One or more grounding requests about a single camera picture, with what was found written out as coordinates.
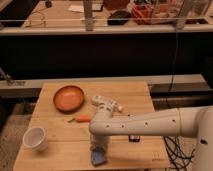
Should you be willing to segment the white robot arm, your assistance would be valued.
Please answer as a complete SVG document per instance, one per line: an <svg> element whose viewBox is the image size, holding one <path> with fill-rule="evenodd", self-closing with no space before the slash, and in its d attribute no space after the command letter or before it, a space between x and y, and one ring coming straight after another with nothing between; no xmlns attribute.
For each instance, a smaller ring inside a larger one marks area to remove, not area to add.
<svg viewBox="0 0 213 171"><path fill-rule="evenodd" d="M89 124L95 136L182 136L197 139L193 171L213 171L213 106L186 107L136 116L97 113Z"/></svg>

